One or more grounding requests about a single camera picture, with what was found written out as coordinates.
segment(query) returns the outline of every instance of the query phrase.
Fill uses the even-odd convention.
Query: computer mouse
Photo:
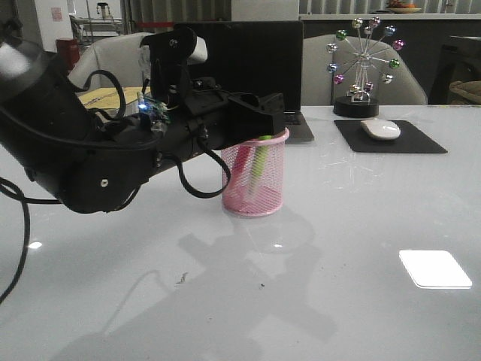
[[[398,125],[391,120],[377,118],[361,120],[361,127],[372,139],[380,141],[391,141],[401,135]]]

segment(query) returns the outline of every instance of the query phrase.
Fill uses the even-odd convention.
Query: robotic arm
[[[73,211],[119,210],[155,174],[284,130],[282,94],[260,99],[189,78],[198,40],[190,29],[142,41],[152,96],[141,98],[139,113],[104,121],[80,103],[55,56],[11,35],[18,25],[0,23],[0,144]]]

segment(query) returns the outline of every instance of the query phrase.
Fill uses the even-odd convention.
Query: ferris wheel ornament
[[[374,47],[386,37],[391,37],[395,34],[396,28],[394,26],[386,26],[383,30],[382,37],[371,42],[374,31],[379,28],[381,20],[379,17],[372,17],[369,20],[355,18],[352,21],[352,27],[357,31],[358,41],[353,44],[347,37],[346,30],[338,30],[336,32],[336,39],[348,43],[352,51],[347,51],[352,55],[352,59],[343,63],[331,63],[327,65],[327,72],[333,75],[332,81],[334,86],[340,86],[345,81],[345,75],[349,71],[355,71],[355,81],[349,85],[346,96],[341,96],[334,101],[334,112],[343,117],[354,118],[369,118],[375,117],[379,113],[379,103],[371,96],[374,89],[374,83],[369,80],[368,69],[373,68],[381,74],[381,80],[385,84],[389,84],[394,80],[394,75],[380,70],[380,65],[386,63],[389,70],[399,68],[401,65],[399,59],[385,60],[379,58],[379,54],[387,51],[388,47],[382,50],[373,50]],[[396,51],[401,50],[406,43],[401,40],[394,40],[392,48]],[[337,43],[330,43],[326,50],[330,54],[340,52]]]

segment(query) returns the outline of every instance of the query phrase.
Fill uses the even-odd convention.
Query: pink mesh pen holder
[[[231,181],[222,193],[225,209],[259,217],[283,205],[284,144],[289,130],[275,138],[245,141],[224,149],[221,157],[231,170]],[[227,178],[222,173],[222,185]]]

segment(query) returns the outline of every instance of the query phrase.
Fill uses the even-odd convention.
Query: white chair
[[[347,37],[347,39],[354,47],[358,47],[358,38]],[[334,42],[339,46],[339,49],[330,54],[327,52],[326,46]],[[396,58],[401,65],[399,68],[390,69],[388,64],[384,62],[373,61],[378,70],[372,67],[368,69],[369,81],[374,83],[371,96],[377,99],[381,105],[428,104],[425,91],[401,59],[401,55],[382,41],[371,40],[370,46],[372,46],[370,53],[384,50],[377,53],[375,57],[388,61]],[[334,35],[321,35],[304,39],[302,105],[331,105],[334,99],[346,95],[349,85],[355,83],[355,68],[351,68],[345,74],[344,82],[339,85],[333,84],[332,74],[328,73],[326,68],[330,63],[343,64],[354,59],[354,56],[350,54],[353,51],[354,49],[347,41],[337,41]],[[342,73],[345,69],[345,67],[342,67],[336,74]],[[382,82],[381,73],[384,72],[394,76],[394,80],[390,84]]]
[[[151,33],[138,32],[96,41],[82,54],[68,78],[73,84],[82,87],[93,71],[101,69],[115,75],[122,86],[142,86],[138,49],[147,35]],[[96,74],[92,77],[90,90],[112,86],[106,77]]]

